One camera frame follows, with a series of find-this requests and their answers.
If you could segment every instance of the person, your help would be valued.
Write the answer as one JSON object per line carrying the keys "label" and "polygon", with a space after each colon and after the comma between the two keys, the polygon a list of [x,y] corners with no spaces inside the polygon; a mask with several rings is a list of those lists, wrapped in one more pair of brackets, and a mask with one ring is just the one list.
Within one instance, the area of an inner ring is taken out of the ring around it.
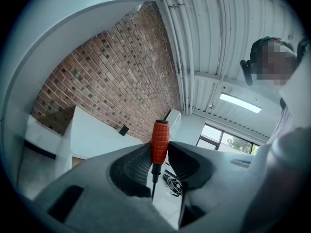
{"label": "person", "polygon": [[[258,84],[267,81],[281,89],[299,66],[309,44],[310,41],[304,37],[295,53],[293,46],[280,38],[266,36],[257,40],[252,45],[250,60],[241,61],[246,83],[253,84],[253,74]],[[282,108],[280,118],[267,143],[272,143],[274,139],[297,128],[283,99],[280,100],[280,106]]]}

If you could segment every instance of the brick wall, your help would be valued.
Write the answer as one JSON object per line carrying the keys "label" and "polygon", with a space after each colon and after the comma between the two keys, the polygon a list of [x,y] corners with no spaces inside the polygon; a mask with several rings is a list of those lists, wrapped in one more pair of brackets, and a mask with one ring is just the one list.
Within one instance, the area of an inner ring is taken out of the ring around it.
{"label": "brick wall", "polygon": [[69,54],[49,76],[31,114],[64,134],[76,105],[143,142],[153,123],[179,109],[164,25],[154,3],[130,12]]}

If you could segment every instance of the ceiling light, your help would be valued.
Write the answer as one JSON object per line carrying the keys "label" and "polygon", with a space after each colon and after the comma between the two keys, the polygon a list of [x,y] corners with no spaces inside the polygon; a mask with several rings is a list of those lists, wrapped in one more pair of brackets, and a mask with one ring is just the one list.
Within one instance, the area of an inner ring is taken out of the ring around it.
{"label": "ceiling light", "polygon": [[253,111],[255,113],[258,113],[259,111],[261,111],[261,108],[259,108],[257,106],[254,106],[254,105],[252,105],[250,103],[247,103],[245,101],[242,101],[241,99],[238,99],[236,97],[233,97],[233,96],[230,96],[228,94],[225,94],[225,93],[222,93],[220,95],[220,99],[228,101],[228,102],[233,103],[233,104],[236,104],[238,106],[241,106],[241,107],[243,107],[245,109],[248,109],[250,111]]}

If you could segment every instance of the air conditioner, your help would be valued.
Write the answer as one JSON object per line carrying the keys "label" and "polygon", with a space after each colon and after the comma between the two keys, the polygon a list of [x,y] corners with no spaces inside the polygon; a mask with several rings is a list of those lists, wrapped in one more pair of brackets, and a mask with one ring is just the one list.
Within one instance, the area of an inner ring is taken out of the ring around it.
{"label": "air conditioner", "polygon": [[177,131],[181,126],[181,114],[180,111],[172,109],[167,118],[165,119],[169,122],[171,131],[170,131],[170,140],[174,139]]}

